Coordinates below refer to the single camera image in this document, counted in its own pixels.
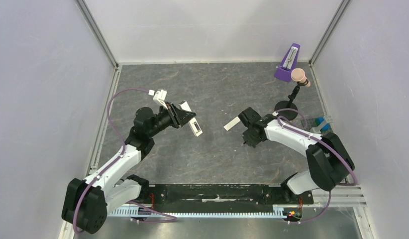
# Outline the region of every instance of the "metal beam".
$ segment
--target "metal beam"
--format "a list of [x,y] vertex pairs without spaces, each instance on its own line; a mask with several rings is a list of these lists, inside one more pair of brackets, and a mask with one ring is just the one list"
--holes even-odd
[[313,55],[311,56],[309,63],[312,66],[317,58],[319,57],[322,49],[326,45],[326,42],[329,40],[330,36],[332,35],[332,32],[335,30],[339,20],[341,19],[342,15],[344,14],[345,10],[347,9],[349,3],[351,0],[342,0],[341,4],[339,5],[338,9],[335,12],[335,15],[333,16],[332,20],[329,23],[329,26],[327,27],[326,31],[323,34],[322,39],[320,40],[319,44],[316,47],[316,50],[314,51]]
[[77,5],[79,6],[80,11],[82,12],[83,16],[86,19],[87,24],[89,25],[90,29],[95,35],[96,39],[98,40],[99,44],[101,45],[103,51],[105,52],[106,57],[108,58],[111,65],[115,68],[118,67],[118,62],[116,61],[115,57],[113,56],[108,44],[105,41],[101,31],[99,30],[98,25],[95,22],[95,19],[92,16],[87,4],[84,0],[76,0]]

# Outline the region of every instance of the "dark marble surface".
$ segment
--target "dark marble surface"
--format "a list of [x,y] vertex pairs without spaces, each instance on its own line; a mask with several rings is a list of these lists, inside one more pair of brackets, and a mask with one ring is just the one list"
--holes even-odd
[[[238,124],[223,128],[242,110],[252,107],[260,115],[273,112],[278,101],[287,100],[295,84],[275,80],[278,63],[211,63],[123,66],[117,91],[130,87],[166,89],[167,101],[187,101],[203,129],[195,137],[186,125],[168,128],[154,137],[150,154],[127,174],[136,174],[151,183],[281,183],[295,172],[307,169],[307,160],[276,142],[256,148],[242,146]],[[299,63],[312,81],[307,63]],[[309,118],[323,115],[314,85],[301,89],[295,100]],[[115,99],[111,117],[124,135],[132,127],[140,107],[158,106],[145,93],[126,92]],[[99,166],[120,148],[115,132],[108,127]]]

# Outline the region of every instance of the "robotic arm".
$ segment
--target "robotic arm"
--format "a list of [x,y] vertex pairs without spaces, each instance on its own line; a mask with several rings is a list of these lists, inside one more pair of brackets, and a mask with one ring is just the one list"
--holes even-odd
[[181,128],[189,124],[193,133],[198,136],[202,133],[195,116],[191,112],[187,102],[182,102],[180,108],[173,103],[165,102],[166,91],[158,91],[154,101],[161,106],[159,112],[153,114],[148,107],[137,110],[134,126],[131,128],[128,138],[125,140],[125,153],[121,155],[123,147],[100,169],[87,176],[85,179],[73,179],[67,187],[62,219],[73,222],[76,205],[81,194],[87,186],[97,179],[80,206],[77,216],[77,226],[93,234],[97,232],[105,222],[109,213],[122,204],[137,198],[147,198],[146,192],[149,182],[136,175],[128,176],[123,183],[115,185],[119,179],[134,165],[143,160],[155,144],[153,136],[172,126]]
[[260,142],[266,140],[275,141],[288,146],[307,158],[309,169],[291,175],[281,184],[282,187],[285,187],[286,197],[293,197],[294,195],[299,195],[316,188],[330,191],[349,174],[340,160],[326,147],[312,139],[313,137],[332,147],[346,161],[350,168],[354,170],[354,163],[341,140],[334,133],[321,135],[306,132],[291,125],[288,126],[288,128],[292,128],[294,131],[307,135],[303,136],[286,129],[282,121],[279,122],[277,119],[276,115],[271,114],[261,117],[252,108],[247,108],[233,121],[228,123],[225,129],[229,130],[238,122],[242,122],[248,128],[242,135],[245,144],[256,147]]

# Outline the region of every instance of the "white panel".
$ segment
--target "white panel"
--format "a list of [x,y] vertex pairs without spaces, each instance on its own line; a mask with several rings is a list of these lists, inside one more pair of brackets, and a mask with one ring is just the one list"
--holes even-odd
[[73,0],[0,1],[0,239],[58,237],[112,73]]
[[409,238],[409,0],[353,1],[315,70],[377,235]]
[[119,62],[273,61],[314,52],[340,0],[87,0]]

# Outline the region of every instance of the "gray floor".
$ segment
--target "gray floor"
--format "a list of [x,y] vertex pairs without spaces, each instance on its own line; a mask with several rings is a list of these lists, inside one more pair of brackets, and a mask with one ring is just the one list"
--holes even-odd
[[[305,218],[321,209],[304,209]],[[181,218],[174,223],[141,224],[127,218],[108,217],[96,234],[83,233],[79,239],[360,239],[352,208],[330,208],[314,222],[288,225],[280,219]]]
[[[193,136],[188,126],[169,128],[156,135],[151,153],[128,174],[151,183],[281,183],[295,172],[307,169],[307,161],[297,152],[275,142],[256,149],[242,146],[238,124],[229,132],[223,126],[247,107],[260,115],[273,112],[278,101],[287,100],[295,84],[275,80],[277,63],[212,63],[123,66],[117,91],[130,87],[165,89],[166,100],[187,101],[204,133]],[[307,63],[299,63],[312,81]],[[314,84],[301,89],[295,101],[309,118],[323,116]],[[111,117],[124,138],[140,107],[158,106],[145,93],[126,92],[115,99]],[[109,127],[99,165],[120,148]]]

